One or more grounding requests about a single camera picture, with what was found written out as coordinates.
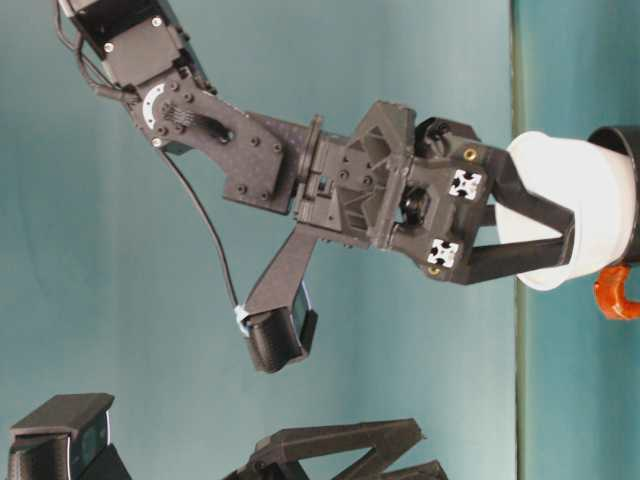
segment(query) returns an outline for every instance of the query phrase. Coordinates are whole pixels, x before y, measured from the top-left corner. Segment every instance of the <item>white plastic cup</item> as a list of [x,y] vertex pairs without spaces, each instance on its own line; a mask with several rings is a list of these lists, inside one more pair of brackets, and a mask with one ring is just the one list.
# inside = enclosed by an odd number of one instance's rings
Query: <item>white plastic cup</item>
[[[508,148],[522,181],[574,212],[575,240],[567,265],[518,275],[528,287],[552,290],[619,260],[631,238],[636,208],[629,157],[582,140],[527,132]],[[558,238],[560,233],[496,205],[500,243]]]

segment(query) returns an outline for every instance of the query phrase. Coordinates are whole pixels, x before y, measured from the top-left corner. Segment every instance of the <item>cable clip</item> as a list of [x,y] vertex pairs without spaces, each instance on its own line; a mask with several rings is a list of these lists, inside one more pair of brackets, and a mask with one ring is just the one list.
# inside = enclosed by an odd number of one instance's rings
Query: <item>cable clip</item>
[[249,317],[249,312],[245,310],[244,305],[236,306],[233,311],[236,314],[236,323],[238,324],[240,332],[246,338],[249,338],[249,327],[244,323],[245,320]]

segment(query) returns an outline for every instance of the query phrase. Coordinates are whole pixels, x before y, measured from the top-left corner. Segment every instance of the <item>black 3d-printed part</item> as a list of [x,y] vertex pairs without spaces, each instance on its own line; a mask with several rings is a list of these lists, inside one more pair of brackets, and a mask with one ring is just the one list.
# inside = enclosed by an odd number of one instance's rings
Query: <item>black 3d-printed part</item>
[[56,395],[13,427],[11,438],[37,435],[70,435],[76,440],[92,420],[106,413],[114,397],[106,393]]
[[109,445],[89,465],[82,475],[82,480],[131,480],[131,475],[122,463],[116,447]]
[[225,480],[307,480],[301,460],[370,448],[334,480],[446,480],[437,462],[383,473],[423,439],[415,420],[282,430],[258,442],[249,462]]

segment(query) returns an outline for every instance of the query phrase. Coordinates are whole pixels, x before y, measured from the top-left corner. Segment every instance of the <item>blue-green backdrop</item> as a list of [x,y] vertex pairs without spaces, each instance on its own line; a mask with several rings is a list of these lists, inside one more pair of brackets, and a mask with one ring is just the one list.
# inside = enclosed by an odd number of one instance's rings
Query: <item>blue-green backdrop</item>
[[[241,108],[349,133],[378,98],[505,145],[509,5],[456,0],[174,0],[210,77]],[[135,478],[216,478],[285,426],[415,416],[452,479],[515,478],[514,287],[462,289],[380,252],[318,248],[311,358],[254,373],[206,230],[122,110],[55,42],[49,2],[0,16],[0,452],[54,393],[116,394]],[[246,293],[291,228],[220,199],[180,159]],[[324,477],[337,464],[313,462]]]
[[[587,138],[602,125],[640,123],[637,1],[515,6],[518,130]],[[631,295],[640,295],[637,280]],[[640,325],[604,320],[594,281],[521,291],[524,480],[640,477]]]

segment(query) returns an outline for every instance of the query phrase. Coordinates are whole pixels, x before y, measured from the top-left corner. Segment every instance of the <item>bolt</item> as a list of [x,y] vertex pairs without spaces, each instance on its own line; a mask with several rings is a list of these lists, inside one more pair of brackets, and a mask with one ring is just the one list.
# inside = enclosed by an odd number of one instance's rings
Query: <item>bolt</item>
[[464,159],[467,162],[473,162],[476,158],[478,158],[478,152],[473,148],[467,148],[464,151]]

